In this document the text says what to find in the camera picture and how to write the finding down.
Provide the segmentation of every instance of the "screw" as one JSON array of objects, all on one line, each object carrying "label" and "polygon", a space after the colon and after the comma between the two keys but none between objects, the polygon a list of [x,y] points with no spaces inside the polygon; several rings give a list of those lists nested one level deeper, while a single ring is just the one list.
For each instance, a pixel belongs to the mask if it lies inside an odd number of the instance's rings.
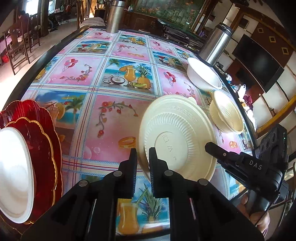
[{"label": "screw", "polygon": [[209,183],[209,181],[207,179],[204,179],[204,178],[199,179],[198,182],[200,183],[200,185],[203,185],[203,186],[206,186]]},{"label": "screw", "polygon": [[116,177],[120,177],[122,175],[122,172],[121,171],[115,171],[115,172],[113,172],[113,175],[116,176]]},{"label": "screw", "polygon": [[173,175],[173,174],[174,173],[171,170],[166,170],[165,171],[165,175],[168,176],[168,177],[171,176],[171,175]]},{"label": "screw", "polygon": [[87,180],[81,180],[78,185],[81,187],[85,187],[87,184],[88,184]]}]

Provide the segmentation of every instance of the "gold rim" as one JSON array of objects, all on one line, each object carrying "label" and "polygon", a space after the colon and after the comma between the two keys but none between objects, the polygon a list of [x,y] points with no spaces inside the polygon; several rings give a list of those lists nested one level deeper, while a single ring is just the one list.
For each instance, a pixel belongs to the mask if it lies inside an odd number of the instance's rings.
[{"label": "gold rim", "polygon": [[[21,103],[24,103],[24,102],[29,101],[29,100],[35,102],[35,103],[39,106],[39,104],[38,104],[35,100],[33,100],[33,99],[26,99],[26,100],[24,100],[24,101],[21,101],[21,100],[14,100],[14,101],[10,102],[10,104],[9,104],[4,110],[0,111],[0,113],[3,112],[3,111],[6,111],[6,109],[7,109],[7,108],[11,105],[11,103],[13,103],[13,102],[21,102]],[[49,114],[49,116],[50,116],[50,119],[51,119],[51,121],[52,121],[52,126],[53,126],[53,128],[54,128],[54,122],[53,122],[53,120],[52,120],[52,118],[51,118],[51,115],[50,115],[50,113],[49,113],[49,111],[48,111],[47,109],[45,109],[45,110],[48,112],[48,114]],[[55,134],[56,134],[56,136],[57,136],[57,139],[58,139],[58,141],[59,141],[59,136],[58,136],[58,134],[57,134],[55,128],[54,128],[54,132],[55,132]],[[60,155],[61,155],[61,170],[60,170],[60,174],[61,174],[61,183],[62,183],[62,193],[61,193],[61,197],[62,197],[62,196],[63,196],[63,190],[64,190],[64,183],[63,183],[63,177],[62,177],[62,160],[63,160],[63,158],[62,158],[62,147],[61,147],[61,143],[60,143],[60,141],[59,141],[59,150],[60,150]]]},{"label": "gold rim", "polygon": [[[37,125],[39,126],[40,130],[41,130],[41,133],[47,138],[47,140],[48,140],[48,142],[49,142],[50,149],[51,149],[51,159],[52,159],[52,163],[53,163],[53,165],[54,165],[54,172],[55,172],[55,173],[54,173],[54,177],[55,177],[55,180],[54,180],[54,187],[53,187],[53,189],[52,189],[52,192],[53,192],[52,206],[53,206],[53,205],[54,205],[54,202],[55,202],[55,189],[56,189],[56,187],[57,187],[57,165],[56,165],[55,160],[54,160],[54,150],[53,150],[52,142],[51,142],[49,136],[44,132],[44,130],[43,130],[41,124],[40,124],[38,121],[36,121],[36,120],[29,120],[29,119],[26,118],[26,117],[20,117],[20,118],[18,118],[16,121],[11,121],[11,122],[9,122],[6,126],[9,126],[10,124],[15,124],[15,123],[17,123],[19,120],[21,120],[21,119],[24,119],[24,120],[26,120],[26,121],[29,122],[29,123],[35,123],[35,124],[37,124]],[[24,224],[32,224],[32,223],[34,223],[34,222],[31,221],[31,220],[24,222]]]}]

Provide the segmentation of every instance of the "floor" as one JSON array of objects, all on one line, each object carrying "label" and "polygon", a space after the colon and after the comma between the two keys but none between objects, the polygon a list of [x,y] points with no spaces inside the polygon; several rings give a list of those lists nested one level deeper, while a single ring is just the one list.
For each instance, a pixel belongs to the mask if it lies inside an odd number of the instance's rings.
[{"label": "floor", "polygon": [[13,75],[12,69],[9,63],[5,63],[0,66],[0,110],[10,96],[13,89],[16,87],[25,73],[32,67],[32,65],[51,47],[61,41],[63,38],[71,34],[77,29],[76,19],[69,20],[69,23],[62,23],[57,30],[50,32],[44,38],[40,38],[40,46],[35,45],[32,49],[32,53],[28,51],[30,64],[27,61],[22,63],[15,69],[16,75]]}]

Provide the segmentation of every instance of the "pineapple print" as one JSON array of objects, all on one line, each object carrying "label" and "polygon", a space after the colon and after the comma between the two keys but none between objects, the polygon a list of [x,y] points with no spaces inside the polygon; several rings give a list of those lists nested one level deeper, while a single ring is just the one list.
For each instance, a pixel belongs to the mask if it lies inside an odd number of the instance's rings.
[{"label": "pineapple print", "polygon": [[149,233],[162,230],[161,224],[157,225],[159,215],[162,212],[161,209],[163,207],[163,203],[161,199],[156,199],[153,197],[153,194],[148,190],[146,184],[145,186],[145,196],[141,201],[142,204],[142,215],[144,215],[148,221],[142,228],[142,233]]},{"label": "pineapple print", "polygon": [[138,84],[141,84],[141,85],[146,84],[147,85],[146,89],[150,89],[151,83],[150,83],[150,80],[147,78],[147,76],[149,74],[149,70],[146,67],[141,66],[141,65],[139,65],[136,68],[136,70],[140,74],[140,77],[137,79]]}]

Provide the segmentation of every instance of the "red plate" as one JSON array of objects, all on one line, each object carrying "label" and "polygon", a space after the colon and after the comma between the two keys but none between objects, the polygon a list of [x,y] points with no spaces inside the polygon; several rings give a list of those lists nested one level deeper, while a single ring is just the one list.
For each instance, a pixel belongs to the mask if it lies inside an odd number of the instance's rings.
[{"label": "red plate", "polygon": [[23,233],[55,203],[58,171],[50,138],[44,133],[39,122],[21,117],[16,122],[10,122],[6,126],[19,130],[26,140],[36,176],[36,183],[34,183],[36,192],[29,219],[24,224],[16,224],[6,216],[1,215],[8,225]]},{"label": "red plate", "polygon": [[56,187],[56,202],[63,195],[63,178],[62,178],[62,151],[58,135],[54,129],[52,118],[47,109],[40,107],[35,100],[13,101],[5,110],[0,112],[0,129],[4,128],[9,122],[16,121],[20,117],[26,117],[29,120],[38,121],[44,132],[52,141],[54,149],[54,160],[58,169],[58,182]]}]

